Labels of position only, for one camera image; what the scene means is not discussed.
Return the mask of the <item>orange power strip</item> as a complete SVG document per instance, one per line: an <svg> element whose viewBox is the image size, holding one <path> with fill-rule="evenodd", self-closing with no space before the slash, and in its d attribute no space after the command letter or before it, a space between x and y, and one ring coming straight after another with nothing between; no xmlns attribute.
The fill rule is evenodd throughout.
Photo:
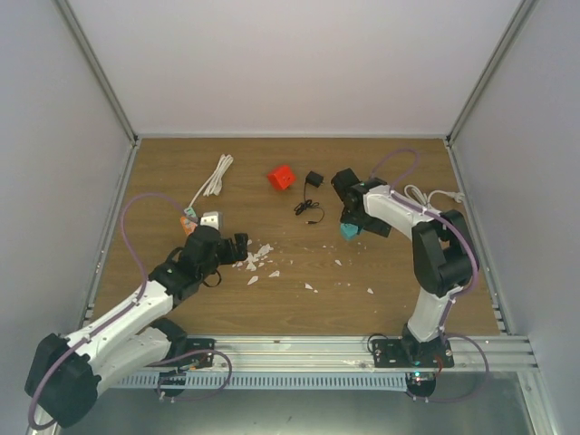
<svg viewBox="0 0 580 435"><path fill-rule="evenodd" d="M187 236L192 234L197 226L194 221L189 220L187 217L181 217L179 222Z"/></svg>

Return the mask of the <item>red cube adapter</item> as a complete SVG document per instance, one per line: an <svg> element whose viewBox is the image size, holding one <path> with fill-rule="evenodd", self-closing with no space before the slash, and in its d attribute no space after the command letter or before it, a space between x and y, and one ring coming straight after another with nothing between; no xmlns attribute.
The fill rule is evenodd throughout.
<svg viewBox="0 0 580 435"><path fill-rule="evenodd" d="M275 190L286 190L296 181L296 175L288 165L272 169L266 177Z"/></svg>

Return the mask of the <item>green USB charger plug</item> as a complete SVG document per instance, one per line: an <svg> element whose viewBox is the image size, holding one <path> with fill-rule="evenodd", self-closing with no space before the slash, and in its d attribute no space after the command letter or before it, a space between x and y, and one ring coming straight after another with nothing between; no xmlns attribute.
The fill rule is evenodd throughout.
<svg viewBox="0 0 580 435"><path fill-rule="evenodd" d="M187 207L183 209L184 217L190 221L197 221L198 215L193 207Z"/></svg>

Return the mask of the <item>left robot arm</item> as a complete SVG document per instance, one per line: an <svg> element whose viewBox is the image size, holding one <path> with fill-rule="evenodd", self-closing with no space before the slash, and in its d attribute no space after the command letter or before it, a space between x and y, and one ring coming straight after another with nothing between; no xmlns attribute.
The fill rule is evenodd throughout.
<svg viewBox="0 0 580 435"><path fill-rule="evenodd" d="M247 243L246 233L223 238L217 229L199 226L108 313L73 333L45 336L24 385L32 399L30 428L69 428L122 378L189 358L188 335L168 313L217 276L220 266L246 260Z"/></svg>

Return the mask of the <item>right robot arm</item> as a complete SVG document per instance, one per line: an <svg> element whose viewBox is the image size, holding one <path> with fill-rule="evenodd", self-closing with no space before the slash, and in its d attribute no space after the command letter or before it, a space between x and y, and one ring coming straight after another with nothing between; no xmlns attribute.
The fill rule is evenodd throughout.
<svg viewBox="0 0 580 435"><path fill-rule="evenodd" d="M381 179L362 181L350 168L337 172L331 184L343 203L340 223L345 239L362 232L387 237L396 230L411 242L420 292L399 340L402 359L421 367L443 355L450 309L479 277L479 260L465 218L455 209L441 212L420 206Z"/></svg>

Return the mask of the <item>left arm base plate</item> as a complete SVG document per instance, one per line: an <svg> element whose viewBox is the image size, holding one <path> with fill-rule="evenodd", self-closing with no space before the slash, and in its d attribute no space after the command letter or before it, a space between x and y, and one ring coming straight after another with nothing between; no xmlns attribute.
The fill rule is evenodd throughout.
<svg viewBox="0 0 580 435"><path fill-rule="evenodd" d="M195 352L177 362L180 371L194 371L213 366L213 350L216 340L213 338L188 338L185 350L182 353Z"/></svg>

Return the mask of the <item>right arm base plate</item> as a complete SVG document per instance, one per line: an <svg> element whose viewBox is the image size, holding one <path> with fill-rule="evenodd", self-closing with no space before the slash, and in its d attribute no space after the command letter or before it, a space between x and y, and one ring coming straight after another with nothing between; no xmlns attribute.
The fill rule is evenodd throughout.
<svg viewBox="0 0 580 435"><path fill-rule="evenodd" d="M419 343L413 336L389 338L381 334L367 339L367 350L376 368L452 368L455 363L450 344L440 338Z"/></svg>

